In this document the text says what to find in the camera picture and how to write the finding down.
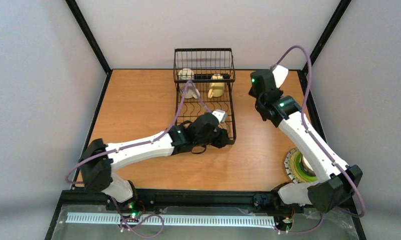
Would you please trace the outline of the white bowl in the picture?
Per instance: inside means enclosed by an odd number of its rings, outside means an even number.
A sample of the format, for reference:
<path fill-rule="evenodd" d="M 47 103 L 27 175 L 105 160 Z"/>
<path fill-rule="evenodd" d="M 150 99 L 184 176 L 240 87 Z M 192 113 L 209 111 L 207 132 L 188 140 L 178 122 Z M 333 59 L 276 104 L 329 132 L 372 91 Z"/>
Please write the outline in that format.
<path fill-rule="evenodd" d="M 308 160 L 305 158 L 305 156 L 302 156 L 300 159 L 300 164 L 304 170 L 304 172 L 309 175 L 309 176 L 315 176 L 315 172 L 312 168 L 312 166 L 310 165 L 310 163 L 308 162 Z"/>

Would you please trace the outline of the white floral mug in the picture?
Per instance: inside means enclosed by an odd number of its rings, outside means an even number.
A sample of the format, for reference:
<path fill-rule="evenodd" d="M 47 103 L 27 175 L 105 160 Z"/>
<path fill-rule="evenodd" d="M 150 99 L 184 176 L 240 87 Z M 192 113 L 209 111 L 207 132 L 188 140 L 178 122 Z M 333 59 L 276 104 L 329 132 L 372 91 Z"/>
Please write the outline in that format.
<path fill-rule="evenodd" d="M 195 79 L 195 74 L 194 71 L 190 68 L 183 68 L 179 70 L 177 73 L 178 80 L 194 80 Z M 187 82 L 181 82 L 178 84 L 179 89 L 180 89 L 180 95 L 184 99 L 198 99 L 199 96 L 199 90 L 195 87 L 193 83 L 187 84 Z"/>

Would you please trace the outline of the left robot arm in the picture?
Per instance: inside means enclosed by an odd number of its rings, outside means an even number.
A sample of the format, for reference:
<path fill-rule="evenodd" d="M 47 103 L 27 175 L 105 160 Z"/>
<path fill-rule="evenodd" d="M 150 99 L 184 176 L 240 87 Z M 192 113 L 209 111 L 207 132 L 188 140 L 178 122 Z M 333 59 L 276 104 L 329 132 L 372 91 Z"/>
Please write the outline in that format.
<path fill-rule="evenodd" d="M 84 190 L 102 192 L 119 203 L 133 199 L 135 188 L 117 170 L 147 159 L 191 153 L 198 147 L 231 145 L 228 131 L 221 128 L 226 118 L 227 113 L 217 109 L 145 138 L 120 143 L 93 140 L 78 161 Z"/>

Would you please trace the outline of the black wire dish rack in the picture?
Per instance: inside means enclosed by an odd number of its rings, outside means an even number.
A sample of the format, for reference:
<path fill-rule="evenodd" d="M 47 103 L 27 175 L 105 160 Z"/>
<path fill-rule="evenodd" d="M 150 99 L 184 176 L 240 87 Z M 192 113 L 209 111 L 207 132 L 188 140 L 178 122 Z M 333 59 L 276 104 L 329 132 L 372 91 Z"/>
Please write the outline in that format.
<path fill-rule="evenodd" d="M 184 68 L 193 70 L 194 80 L 178 80 L 178 72 Z M 223 80 L 211 80 L 212 75 L 221 74 Z M 176 91 L 175 111 L 178 117 L 175 124 L 195 119 L 207 110 L 223 110 L 227 113 L 224 123 L 219 127 L 228 132 L 232 145 L 236 142 L 236 121 L 234 117 L 233 84 L 236 80 L 234 56 L 231 48 L 175 48 L 173 57 L 173 81 Z M 180 94 L 179 83 L 194 84 L 199 90 L 198 99 L 184 99 Z M 210 83 L 225 82 L 221 97 L 208 98 Z"/>

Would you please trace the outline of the yellow mug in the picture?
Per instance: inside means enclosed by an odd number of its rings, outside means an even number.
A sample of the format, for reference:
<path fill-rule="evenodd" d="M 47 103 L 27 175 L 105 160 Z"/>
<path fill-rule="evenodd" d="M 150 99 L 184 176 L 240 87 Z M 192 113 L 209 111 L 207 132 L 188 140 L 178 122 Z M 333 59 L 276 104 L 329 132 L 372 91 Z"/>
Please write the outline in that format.
<path fill-rule="evenodd" d="M 211 76 L 211 80 L 223 80 L 223 79 L 224 79 L 224 77 L 219 73 L 213 74 Z M 211 82 L 209 84 L 209 90 L 208 90 L 207 97 L 209 99 L 221 97 L 224 94 L 225 86 L 226 86 L 226 83 L 223 81 Z"/>

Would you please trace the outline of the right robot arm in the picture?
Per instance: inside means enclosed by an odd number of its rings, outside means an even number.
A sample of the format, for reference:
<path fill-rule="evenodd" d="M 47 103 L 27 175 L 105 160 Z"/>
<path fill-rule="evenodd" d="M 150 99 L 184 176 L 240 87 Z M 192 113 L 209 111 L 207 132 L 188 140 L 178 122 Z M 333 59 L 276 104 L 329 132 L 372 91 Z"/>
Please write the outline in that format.
<path fill-rule="evenodd" d="M 284 204 L 312 205 L 327 213 L 352 197 L 358 189 L 363 171 L 341 159 L 317 134 L 293 97 L 283 95 L 280 86 L 287 75 L 276 77 L 269 69 L 250 74 L 249 95 L 263 121 L 270 120 L 285 133 L 310 164 L 316 180 L 288 183 L 278 189 Z"/>

